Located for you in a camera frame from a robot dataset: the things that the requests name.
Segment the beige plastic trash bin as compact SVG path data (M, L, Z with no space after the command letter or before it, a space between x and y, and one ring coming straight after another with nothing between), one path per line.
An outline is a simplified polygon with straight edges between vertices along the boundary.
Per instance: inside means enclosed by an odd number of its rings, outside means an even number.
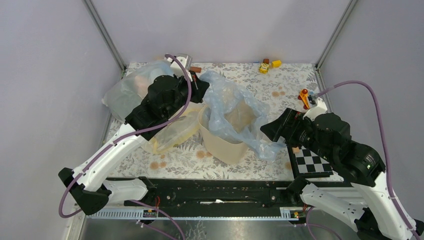
M207 129L206 113L210 111L207 105L203 106L198 114L200 135L205 149L215 158L228 165L235 165L245 156L248 146L243 142L231 143L213 135Z

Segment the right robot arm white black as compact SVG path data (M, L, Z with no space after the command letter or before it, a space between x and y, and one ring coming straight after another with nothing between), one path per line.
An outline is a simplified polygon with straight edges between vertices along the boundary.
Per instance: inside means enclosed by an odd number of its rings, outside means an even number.
M325 211L348 225L362 240L409 240L420 237L424 223L411 218L389 194L388 170L372 147L352 140L350 125L334 113L309 117L287 108L261 131L272 141L283 138L290 147L304 147L326 160L333 171L348 181L365 205L335 197L303 177L287 187L287 201Z

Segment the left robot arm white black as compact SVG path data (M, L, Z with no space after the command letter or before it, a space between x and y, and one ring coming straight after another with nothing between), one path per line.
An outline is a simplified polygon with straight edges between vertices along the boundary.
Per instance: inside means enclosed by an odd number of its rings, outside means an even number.
M147 88L140 105L125 118L115 135L92 157L81 165L63 168L58 177L66 187L58 214L70 218L79 211L86 215L99 212L107 204L139 201L148 206L155 200L155 192L140 178L109 180L108 176L131 152L147 143L160 130L176 121L189 103L202 103L210 83L184 76L160 75ZM63 206L71 194L79 210L65 214Z

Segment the translucent white yellow trash bag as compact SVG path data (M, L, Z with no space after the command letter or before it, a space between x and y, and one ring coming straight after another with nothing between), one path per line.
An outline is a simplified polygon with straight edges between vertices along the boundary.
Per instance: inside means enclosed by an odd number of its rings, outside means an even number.
M148 99L148 87L154 80L162 75L173 76L173 73L171 64L165 60L142 65L108 90L102 103L118 121L124 122L133 109ZM200 105L191 102L179 119L159 130L157 135L143 143L141 148L149 153L159 154L183 143L199 129L199 111Z

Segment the light blue trash bag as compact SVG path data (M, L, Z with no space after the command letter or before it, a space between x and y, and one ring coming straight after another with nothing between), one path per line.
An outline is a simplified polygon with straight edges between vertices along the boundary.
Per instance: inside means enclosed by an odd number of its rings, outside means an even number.
M270 106L218 72L208 70L200 80L209 84L203 97L205 106L209 107L205 114L206 128L227 142L245 143L247 150L262 161L275 161L285 145L281 140L269 140L260 130L269 122Z

